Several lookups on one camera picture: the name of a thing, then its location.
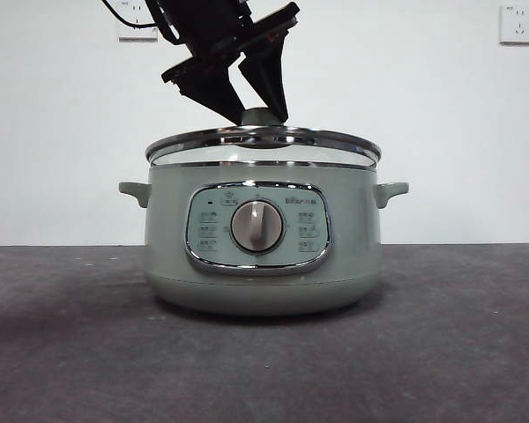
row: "slow cooker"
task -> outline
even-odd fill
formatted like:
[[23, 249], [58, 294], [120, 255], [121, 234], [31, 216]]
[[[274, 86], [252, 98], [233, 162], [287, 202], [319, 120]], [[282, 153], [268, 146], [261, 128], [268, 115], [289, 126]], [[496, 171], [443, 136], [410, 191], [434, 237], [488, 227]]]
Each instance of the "slow cooker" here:
[[380, 276], [378, 209], [408, 184], [376, 182], [381, 151], [366, 139], [247, 116], [150, 145], [149, 183], [120, 183], [146, 208], [146, 279], [226, 315], [358, 301]]

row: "silver knob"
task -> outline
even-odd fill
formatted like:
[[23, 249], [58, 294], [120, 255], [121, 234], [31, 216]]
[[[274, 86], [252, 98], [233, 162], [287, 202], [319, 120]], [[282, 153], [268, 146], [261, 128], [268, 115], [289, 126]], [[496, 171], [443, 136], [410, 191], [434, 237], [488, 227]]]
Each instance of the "silver knob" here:
[[265, 201], [251, 201], [235, 211], [231, 232], [244, 249], [265, 251], [280, 239], [282, 217], [273, 205]]

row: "power outlet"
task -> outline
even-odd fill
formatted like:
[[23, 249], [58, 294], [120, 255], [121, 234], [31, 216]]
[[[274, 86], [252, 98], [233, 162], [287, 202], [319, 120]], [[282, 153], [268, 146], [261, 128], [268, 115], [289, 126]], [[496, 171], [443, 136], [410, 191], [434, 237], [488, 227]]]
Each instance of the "power outlet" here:
[[500, 42], [529, 44], [529, 4], [500, 6]]
[[[132, 24], [148, 24], [153, 17], [144, 0], [118, 0], [115, 9], [119, 15]], [[117, 38], [119, 41], [157, 41], [159, 32], [153, 28], [132, 28], [119, 20], [117, 24]]]

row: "cooker base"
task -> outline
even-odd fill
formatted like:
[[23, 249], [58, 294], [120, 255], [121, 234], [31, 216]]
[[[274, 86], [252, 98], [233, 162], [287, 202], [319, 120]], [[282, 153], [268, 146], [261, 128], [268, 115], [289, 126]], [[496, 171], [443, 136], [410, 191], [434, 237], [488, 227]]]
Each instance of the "cooker base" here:
[[303, 315], [357, 302], [378, 281], [378, 274], [335, 282], [300, 285], [222, 285], [188, 282], [146, 273], [165, 301], [221, 315]]

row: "cooker handle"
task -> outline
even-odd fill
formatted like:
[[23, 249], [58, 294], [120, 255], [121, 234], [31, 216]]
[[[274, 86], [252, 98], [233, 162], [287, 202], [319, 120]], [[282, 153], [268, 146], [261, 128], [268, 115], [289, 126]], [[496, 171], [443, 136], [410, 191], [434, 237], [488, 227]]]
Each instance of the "cooker handle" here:
[[151, 196], [150, 183], [120, 182], [119, 189], [122, 194], [135, 197], [138, 200], [139, 207], [147, 208], [149, 197]]
[[390, 198], [405, 194], [408, 191], [409, 183], [407, 182], [381, 183], [376, 185], [374, 187], [376, 207], [383, 209], [388, 204]]

